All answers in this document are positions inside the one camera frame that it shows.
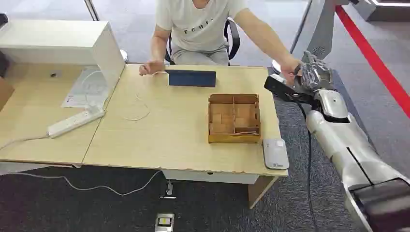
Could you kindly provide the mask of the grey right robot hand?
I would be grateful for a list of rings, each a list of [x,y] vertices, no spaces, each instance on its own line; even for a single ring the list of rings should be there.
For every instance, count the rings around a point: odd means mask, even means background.
[[[332,69],[313,53],[304,51],[302,63],[294,69],[293,89],[296,92],[313,95],[315,91],[335,90],[332,82]]]

